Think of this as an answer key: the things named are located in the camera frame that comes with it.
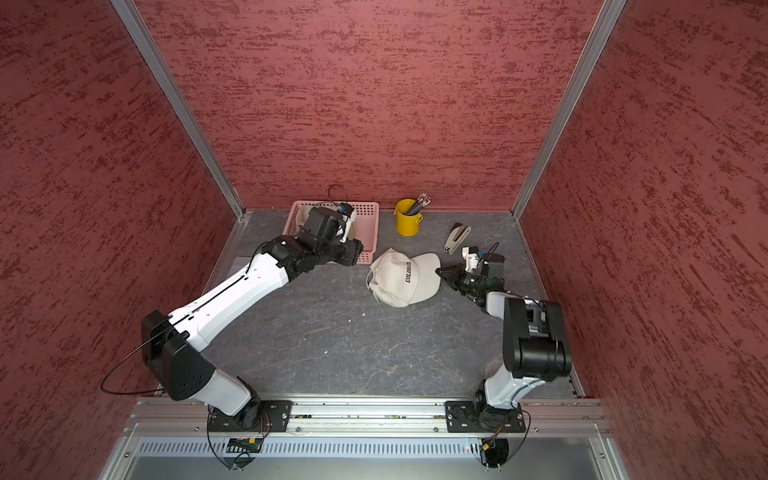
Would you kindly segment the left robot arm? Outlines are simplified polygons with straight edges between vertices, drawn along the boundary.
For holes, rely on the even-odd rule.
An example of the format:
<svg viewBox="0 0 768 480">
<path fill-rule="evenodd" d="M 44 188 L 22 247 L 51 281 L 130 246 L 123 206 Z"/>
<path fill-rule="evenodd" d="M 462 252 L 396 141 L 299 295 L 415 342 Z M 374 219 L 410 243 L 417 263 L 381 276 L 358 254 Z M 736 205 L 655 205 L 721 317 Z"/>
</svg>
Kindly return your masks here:
<svg viewBox="0 0 768 480">
<path fill-rule="evenodd" d="M 241 268 L 200 298 L 168 315 L 153 311 L 142 321 L 142 359 L 174 400 L 193 399 L 255 429 L 261 399 L 245 381 L 218 369 L 203 351 L 234 320 L 272 292 L 319 265 L 356 265 L 363 244 L 351 238 L 357 212 L 348 203 L 314 206 L 294 236 L 281 235 L 256 248 Z"/>
</svg>

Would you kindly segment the white Colorado baseball cap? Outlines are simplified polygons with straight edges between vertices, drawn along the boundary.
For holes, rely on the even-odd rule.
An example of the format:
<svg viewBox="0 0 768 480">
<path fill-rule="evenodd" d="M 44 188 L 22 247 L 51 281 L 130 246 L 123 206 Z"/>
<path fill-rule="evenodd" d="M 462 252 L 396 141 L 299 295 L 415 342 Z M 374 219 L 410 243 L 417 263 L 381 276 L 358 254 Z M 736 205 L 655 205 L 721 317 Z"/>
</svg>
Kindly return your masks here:
<svg viewBox="0 0 768 480">
<path fill-rule="evenodd" d="M 404 308 L 437 294 L 440 267 L 440 258 L 435 253 L 408 257 L 390 248 L 370 265 L 366 285 L 379 302 Z"/>
</svg>

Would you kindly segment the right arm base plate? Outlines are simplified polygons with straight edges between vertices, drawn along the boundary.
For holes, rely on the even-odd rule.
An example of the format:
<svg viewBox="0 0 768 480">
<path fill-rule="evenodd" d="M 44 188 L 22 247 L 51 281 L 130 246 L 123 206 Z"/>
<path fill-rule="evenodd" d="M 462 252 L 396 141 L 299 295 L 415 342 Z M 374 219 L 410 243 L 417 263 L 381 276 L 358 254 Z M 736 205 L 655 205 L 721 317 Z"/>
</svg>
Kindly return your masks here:
<svg viewBox="0 0 768 480">
<path fill-rule="evenodd" d="M 444 404 L 449 433 L 524 433 L 522 410 L 476 406 L 471 401 L 447 401 Z"/>
</svg>

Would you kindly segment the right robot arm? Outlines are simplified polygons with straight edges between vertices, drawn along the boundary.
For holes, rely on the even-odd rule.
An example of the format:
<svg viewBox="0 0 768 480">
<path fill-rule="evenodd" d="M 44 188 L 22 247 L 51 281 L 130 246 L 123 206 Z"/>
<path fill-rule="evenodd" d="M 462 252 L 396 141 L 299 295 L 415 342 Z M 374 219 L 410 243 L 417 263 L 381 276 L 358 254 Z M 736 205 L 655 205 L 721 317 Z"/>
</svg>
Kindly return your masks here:
<svg viewBox="0 0 768 480">
<path fill-rule="evenodd" d="M 502 364 L 476 390 L 468 413 L 478 427 L 503 426 L 521 413 L 520 401 L 538 386 L 570 375 L 572 357 L 562 307 L 511 292 L 503 279 L 504 257 L 470 253 L 465 264 L 436 274 L 484 313 L 500 319 Z"/>
</svg>

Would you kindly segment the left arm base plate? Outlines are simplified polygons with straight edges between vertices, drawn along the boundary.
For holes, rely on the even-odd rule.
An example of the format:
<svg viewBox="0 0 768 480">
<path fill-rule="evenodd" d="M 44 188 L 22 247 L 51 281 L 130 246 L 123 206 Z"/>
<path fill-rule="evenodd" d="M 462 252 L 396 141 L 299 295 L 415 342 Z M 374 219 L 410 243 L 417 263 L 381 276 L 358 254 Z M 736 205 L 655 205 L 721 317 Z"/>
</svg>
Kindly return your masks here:
<svg viewBox="0 0 768 480">
<path fill-rule="evenodd" d="M 290 400 L 262 400 L 257 409 L 250 409 L 235 416 L 225 415 L 214 408 L 208 420 L 208 430 L 214 433 L 284 433 L 292 407 Z"/>
</svg>

